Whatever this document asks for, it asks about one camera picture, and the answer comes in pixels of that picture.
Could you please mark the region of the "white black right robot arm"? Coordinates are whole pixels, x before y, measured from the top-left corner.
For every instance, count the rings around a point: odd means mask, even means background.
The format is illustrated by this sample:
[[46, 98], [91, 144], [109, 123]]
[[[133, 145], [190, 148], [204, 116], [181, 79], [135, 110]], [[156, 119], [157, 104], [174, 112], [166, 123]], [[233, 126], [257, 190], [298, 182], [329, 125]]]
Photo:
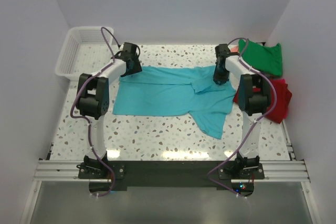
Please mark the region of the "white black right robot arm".
[[242, 143], [233, 161], [222, 170], [232, 177], [246, 178], [259, 168], [259, 137], [261, 120], [271, 105], [271, 86], [267, 78], [245, 63], [237, 52], [231, 52], [228, 44], [215, 47], [216, 67], [213, 80], [222, 85], [232, 74], [239, 79], [238, 107], [243, 114]]

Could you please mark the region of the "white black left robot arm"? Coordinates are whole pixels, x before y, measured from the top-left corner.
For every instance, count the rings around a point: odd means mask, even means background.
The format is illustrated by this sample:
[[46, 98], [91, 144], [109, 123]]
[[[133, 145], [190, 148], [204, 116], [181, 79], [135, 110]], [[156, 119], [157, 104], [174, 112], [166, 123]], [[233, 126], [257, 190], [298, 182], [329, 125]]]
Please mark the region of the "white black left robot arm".
[[110, 104], [109, 86], [120, 77], [141, 72], [139, 57], [140, 47], [125, 42], [121, 50], [105, 66], [93, 73], [83, 73], [79, 77], [70, 116], [87, 121], [88, 153], [86, 157], [96, 160], [91, 164], [90, 171], [97, 178], [105, 177], [109, 171], [109, 165], [103, 162], [107, 154], [103, 122]]

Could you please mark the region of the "turquoise t shirt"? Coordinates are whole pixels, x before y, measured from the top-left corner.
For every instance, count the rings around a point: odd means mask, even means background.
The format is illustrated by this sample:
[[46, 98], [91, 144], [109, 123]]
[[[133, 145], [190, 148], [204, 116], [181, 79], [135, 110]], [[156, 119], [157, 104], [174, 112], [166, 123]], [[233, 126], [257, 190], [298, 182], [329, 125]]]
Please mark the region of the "turquoise t shirt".
[[114, 115], [180, 116], [190, 114], [198, 128], [220, 139], [236, 94], [230, 82], [213, 81], [215, 67], [157, 68], [119, 79]]

